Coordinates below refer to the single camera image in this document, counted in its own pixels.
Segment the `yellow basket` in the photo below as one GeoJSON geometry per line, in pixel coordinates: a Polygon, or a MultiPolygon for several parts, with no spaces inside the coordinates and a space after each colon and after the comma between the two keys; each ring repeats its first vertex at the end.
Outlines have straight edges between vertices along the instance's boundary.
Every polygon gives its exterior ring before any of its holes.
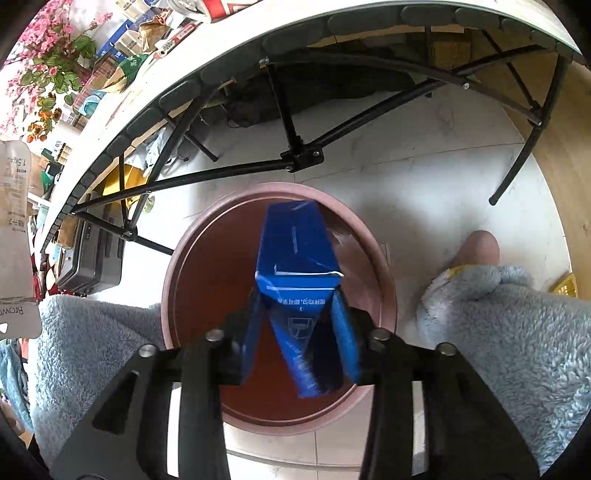
{"type": "Polygon", "coordinates": [[[551,290],[552,293],[557,295],[565,295],[574,299],[579,298],[579,290],[577,289],[577,279],[574,277],[574,273],[569,273],[564,277],[558,284],[551,290]]]}

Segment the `black metal frame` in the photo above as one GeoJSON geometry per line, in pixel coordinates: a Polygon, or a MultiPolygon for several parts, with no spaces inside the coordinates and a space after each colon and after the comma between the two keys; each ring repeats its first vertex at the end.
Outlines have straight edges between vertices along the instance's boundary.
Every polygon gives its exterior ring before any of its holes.
{"type": "MultiPolygon", "coordinates": [[[[544,101],[544,105],[540,106],[531,96],[523,80],[515,70],[515,67],[511,61],[521,55],[546,52],[546,50],[538,45],[530,45],[513,50],[502,51],[501,48],[494,42],[492,37],[486,32],[483,32],[485,38],[489,41],[491,46],[495,49],[496,53],[479,60],[468,63],[464,66],[455,68],[453,70],[443,70],[431,65],[429,55],[427,55],[427,63],[417,63],[406,59],[384,59],[381,57],[368,56],[363,54],[345,54],[336,52],[325,52],[318,51],[317,49],[308,49],[295,51],[286,54],[281,57],[269,59],[264,58],[259,63],[261,66],[266,67],[269,82],[271,84],[275,100],[277,102],[277,108],[281,115],[283,127],[285,129],[285,135],[287,137],[287,143],[289,149],[281,154],[281,158],[277,160],[260,161],[255,163],[241,164],[229,167],[213,168],[211,170],[200,171],[178,177],[173,177],[165,180],[158,180],[158,177],[169,159],[170,153],[176,147],[183,138],[187,138],[197,148],[203,151],[213,161],[217,160],[217,157],[213,155],[203,144],[201,144],[192,135],[187,133],[190,125],[193,123],[200,110],[205,106],[210,96],[215,93],[215,89],[209,92],[209,95],[202,96],[194,100],[189,108],[185,111],[182,118],[177,122],[176,120],[166,118],[169,124],[174,127],[174,131],[171,137],[168,139],[166,145],[163,148],[156,164],[154,165],[152,172],[148,178],[146,185],[133,187],[130,189],[124,189],[122,184],[122,169],[123,169],[123,158],[119,158],[119,181],[120,191],[100,197],[88,202],[80,203],[72,209],[72,214],[79,216],[87,222],[93,223],[100,228],[103,228],[126,241],[137,242],[146,247],[155,249],[162,253],[172,255],[173,250],[162,245],[156,244],[140,237],[137,232],[137,222],[139,216],[144,208],[145,202],[148,199],[148,195],[152,192],[165,190],[173,187],[189,185],[194,183],[200,183],[206,180],[220,179],[225,177],[233,177],[238,175],[246,175],[249,173],[258,173],[263,171],[274,171],[274,170],[287,170],[295,173],[297,171],[318,165],[324,161],[323,148],[331,143],[335,142],[341,137],[344,137],[348,133],[356,130],[357,128],[371,122],[375,118],[399,107],[406,103],[419,98],[420,96],[428,95],[432,91],[441,88],[444,85],[456,85],[464,90],[472,89],[485,95],[489,98],[496,100],[503,106],[510,108],[516,113],[524,116],[528,119],[528,122],[532,125],[533,129],[530,136],[527,138],[519,156],[515,160],[515,163],[503,179],[501,185],[497,191],[489,199],[491,205],[495,205],[503,193],[507,190],[509,185],[513,182],[515,176],[519,173],[521,167],[524,165],[527,158],[530,156],[534,149],[537,141],[540,139],[542,132],[550,121],[550,115],[556,104],[560,86],[566,74],[567,67],[570,63],[566,58],[558,56],[556,62],[556,68],[554,76],[548,89],[548,94],[544,101]],[[287,102],[287,97],[281,81],[277,75],[275,69],[276,65],[282,64],[293,64],[293,63],[324,63],[324,64],[349,64],[358,66],[367,66],[373,68],[380,68],[385,70],[396,70],[411,73],[424,74],[428,77],[427,80],[415,85],[411,89],[403,90],[398,92],[390,98],[383,100],[380,103],[364,110],[363,112],[355,115],[354,117],[342,122],[340,125],[332,128],[330,131],[321,135],[320,137],[312,140],[311,142],[304,143],[301,137],[297,134],[295,126],[292,121],[290,109],[287,102]],[[496,63],[505,63],[509,68],[509,71],[513,75],[513,78],[517,82],[521,92],[528,102],[528,106],[523,106],[519,102],[516,102],[509,97],[483,85],[470,78],[470,76],[476,73],[478,70],[488,67],[496,63]],[[128,219],[125,208],[125,199],[141,195],[138,204],[136,205],[135,211],[132,215],[131,220],[128,219]],[[111,202],[122,202],[124,212],[124,227],[117,227],[104,220],[101,220],[89,213],[88,208],[97,205],[106,205],[111,202]]],[[[427,35],[427,49],[430,50],[429,35],[427,35]]]]}

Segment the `white tile floor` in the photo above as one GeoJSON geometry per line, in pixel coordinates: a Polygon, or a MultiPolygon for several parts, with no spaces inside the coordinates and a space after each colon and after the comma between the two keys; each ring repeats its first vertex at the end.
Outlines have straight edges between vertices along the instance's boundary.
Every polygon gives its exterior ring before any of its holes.
{"type": "MultiPolygon", "coordinates": [[[[309,141],[385,95],[331,101],[296,115],[309,141]]],[[[261,181],[298,181],[346,203],[379,242],[389,245],[398,297],[398,334],[420,343],[414,325],[417,300],[475,229],[487,229],[505,263],[525,266],[546,290],[570,269],[569,253],[552,196],[531,157],[497,206],[489,196],[514,161],[522,138],[500,106],[475,92],[445,87],[373,121],[324,151],[320,166],[295,175],[257,174],[180,187],[156,196],[140,234],[174,247],[196,214],[222,196],[261,181]]],[[[202,154],[176,164],[169,175],[278,158],[285,150],[279,122],[248,129],[214,127],[204,143],[221,158],[202,154]]],[[[161,298],[169,258],[128,244],[121,285],[96,295],[115,303],[149,306],[161,298]]],[[[314,433],[262,437],[227,427],[229,448],[267,459],[319,465],[359,465],[370,398],[346,417],[314,433]]],[[[260,465],[230,457],[234,479],[354,479],[351,472],[314,472],[260,465]]]]}

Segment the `blue box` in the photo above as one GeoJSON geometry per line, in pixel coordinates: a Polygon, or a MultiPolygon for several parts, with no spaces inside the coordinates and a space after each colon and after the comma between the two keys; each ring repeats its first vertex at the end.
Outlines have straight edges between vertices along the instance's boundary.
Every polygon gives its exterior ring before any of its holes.
{"type": "Polygon", "coordinates": [[[343,277],[314,201],[271,205],[255,280],[268,299],[275,337],[300,397],[324,393],[306,352],[317,322],[343,277]]]}

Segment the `cloth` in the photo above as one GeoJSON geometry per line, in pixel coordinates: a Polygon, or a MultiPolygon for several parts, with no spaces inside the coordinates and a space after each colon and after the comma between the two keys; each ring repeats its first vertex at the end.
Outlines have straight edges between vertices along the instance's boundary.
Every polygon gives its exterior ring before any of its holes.
{"type": "Polygon", "coordinates": [[[57,295],[39,305],[29,345],[31,420],[48,467],[97,395],[139,347],[164,348],[160,309],[57,295]]]}
{"type": "Polygon", "coordinates": [[[417,311],[428,346],[455,344],[545,472],[591,405],[591,302],[531,288],[521,267],[446,271],[417,311]]]}
{"type": "Polygon", "coordinates": [[[28,377],[22,366],[18,340],[0,341],[0,382],[6,397],[24,427],[32,431],[29,415],[28,377]]]}

